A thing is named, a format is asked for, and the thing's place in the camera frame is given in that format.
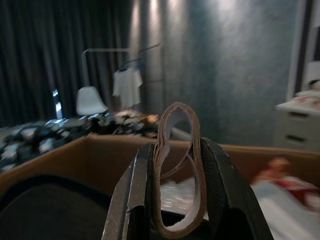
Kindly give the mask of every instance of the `white plastic chair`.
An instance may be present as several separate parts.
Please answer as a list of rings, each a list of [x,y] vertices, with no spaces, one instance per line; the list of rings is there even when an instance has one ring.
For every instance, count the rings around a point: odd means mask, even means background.
[[[79,89],[76,98],[76,112],[81,116],[101,114],[107,110],[97,89],[94,86],[85,86]]]

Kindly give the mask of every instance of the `black fabric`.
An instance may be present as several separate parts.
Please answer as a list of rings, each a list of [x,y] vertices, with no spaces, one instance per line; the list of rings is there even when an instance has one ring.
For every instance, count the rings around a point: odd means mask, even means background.
[[[101,239],[111,197],[81,182],[40,175],[0,201],[0,240]]]
[[[0,1],[0,127],[55,119],[54,89],[63,117],[76,115],[81,53],[121,47],[114,8],[110,0]],[[87,53],[89,83],[109,108],[122,57]]]

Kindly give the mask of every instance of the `metal rod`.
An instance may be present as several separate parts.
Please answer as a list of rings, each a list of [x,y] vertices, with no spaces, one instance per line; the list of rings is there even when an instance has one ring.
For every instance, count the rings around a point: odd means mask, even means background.
[[[83,69],[83,77],[84,77],[84,85],[86,87],[90,86],[89,82],[89,73],[88,73],[88,65],[87,65],[87,52],[103,52],[103,53],[112,53],[112,52],[125,52],[128,53],[130,57],[130,49],[129,48],[88,48],[81,54],[82,59],[82,69]]]

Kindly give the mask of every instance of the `clutter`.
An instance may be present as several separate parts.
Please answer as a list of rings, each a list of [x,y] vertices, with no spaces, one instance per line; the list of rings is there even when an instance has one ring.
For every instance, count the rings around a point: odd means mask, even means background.
[[[269,181],[287,190],[293,197],[320,219],[319,189],[297,177],[289,175],[290,163],[283,157],[275,157],[254,178],[252,184]]]

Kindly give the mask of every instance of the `dresser drawer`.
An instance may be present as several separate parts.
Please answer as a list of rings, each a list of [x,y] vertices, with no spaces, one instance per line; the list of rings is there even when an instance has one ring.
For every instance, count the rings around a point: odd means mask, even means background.
[[[320,116],[294,111],[276,111],[275,131],[284,136],[320,141]]]
[[[274,146],[310,152],[320,152],[320,141],[301,138],[294,135],[275,134]]]

